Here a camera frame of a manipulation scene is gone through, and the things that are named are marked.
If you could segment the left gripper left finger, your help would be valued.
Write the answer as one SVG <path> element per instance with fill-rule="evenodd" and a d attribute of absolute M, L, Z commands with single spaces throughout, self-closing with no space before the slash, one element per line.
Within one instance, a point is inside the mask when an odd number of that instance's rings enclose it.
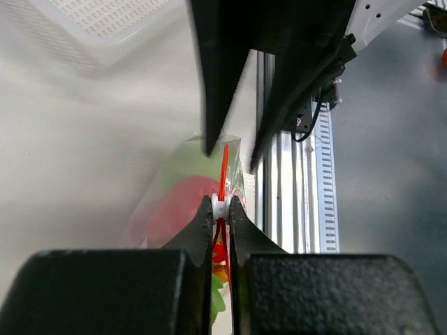
<path fill-rule="evenodd" d="M 2 334 L 120 334 L 135 249 L 46 250 L 20 268 L 1 307 Z"/>

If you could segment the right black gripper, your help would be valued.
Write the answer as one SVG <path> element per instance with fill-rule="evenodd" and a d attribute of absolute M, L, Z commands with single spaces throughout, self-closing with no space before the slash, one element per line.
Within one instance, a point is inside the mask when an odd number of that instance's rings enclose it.
<path fill-rule="evenodd" d="M 276 57 L 250 169 L 281 129 L 311 134 L 323 104 L 337 105 L 336 80 L 356 57 L 356 38 L 346 34 L 354 6 L 354 1 L 190 0 L 202 71 L 204 152 L 210 155 L 216 146 L 251 50 Z"/>

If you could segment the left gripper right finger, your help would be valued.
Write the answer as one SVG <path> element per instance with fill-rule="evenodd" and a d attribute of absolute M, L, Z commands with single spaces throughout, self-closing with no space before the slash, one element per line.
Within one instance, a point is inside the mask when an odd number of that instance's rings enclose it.
<path fill-rule="evenodd" d="M 229 207 L 234 334 L 435 334 L 410 266 L 392 255 L 287 253 Z"/>

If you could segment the orange carrot toy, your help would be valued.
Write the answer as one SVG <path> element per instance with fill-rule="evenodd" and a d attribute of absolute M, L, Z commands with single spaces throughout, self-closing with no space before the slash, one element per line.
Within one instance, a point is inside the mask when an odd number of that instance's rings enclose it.
<path fill-rule="evenodd" d="M 231 316 L 231 298 L 229 275 L 226 264 L 226 252 L 222 241 L 216 243 L 212 252 L 212 325 L 219 318 Z"/>

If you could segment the red bell pepper toy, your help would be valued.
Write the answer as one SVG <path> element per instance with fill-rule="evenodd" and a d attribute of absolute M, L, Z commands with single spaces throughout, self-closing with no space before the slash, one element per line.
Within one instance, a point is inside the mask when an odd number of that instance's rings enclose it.
<path fill-rule="evenodd" d="M 133 212 L 126 231 L 130 248 L 160 248 L 196 215 L 202 198 L 219 191 L 219 182 L 200 175 L 181 179 L 166 193 L 156 186 Z"/>

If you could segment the clear orange zip top bag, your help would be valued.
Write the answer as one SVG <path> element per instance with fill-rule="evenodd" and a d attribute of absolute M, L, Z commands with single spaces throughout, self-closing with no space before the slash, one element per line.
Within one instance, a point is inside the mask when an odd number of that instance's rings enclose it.
<path fill-rule="evenodd" d="M 240 138 L 226 135 L 207 156 L 221 156 L 219 191 L 202 198 L 196 215 L 178 234 L 160 248 L 132 248 L 138 257 L 126 265 L 132 278 L 125 285 L 120 334 L 210 333 L 212 252 L 222 241 L 228 269 L 228 206 L 232 197 L 244 197 L 240 144 Z M 163 186 L 160 169 L 141 200 L 153 186 L 163 193 L 172 188 Z"/>

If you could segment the green cabbage toy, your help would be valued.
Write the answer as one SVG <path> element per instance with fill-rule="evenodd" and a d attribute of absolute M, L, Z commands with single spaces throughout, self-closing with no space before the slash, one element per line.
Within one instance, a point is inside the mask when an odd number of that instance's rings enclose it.
<path fill-rule="evenodd" d="M 191 176 L 209 177 L 219 180 L 221 174 L 221 156 L 207 157 L 203 154 L 199 142 L 186 141 L 179 144 L 161 166 L 163 186 L 171 188 L 183 178 Z"/>

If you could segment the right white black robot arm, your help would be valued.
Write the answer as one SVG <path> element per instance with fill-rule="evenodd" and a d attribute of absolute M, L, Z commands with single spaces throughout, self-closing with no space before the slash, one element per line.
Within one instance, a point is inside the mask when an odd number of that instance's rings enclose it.
<path fill-rule="evenodd" d="M 419 1 L 191 1 L 202 71 L 203 149 L 216 146 L 250 51 L 275 57 L 251 166 L 303 106 Z"/>

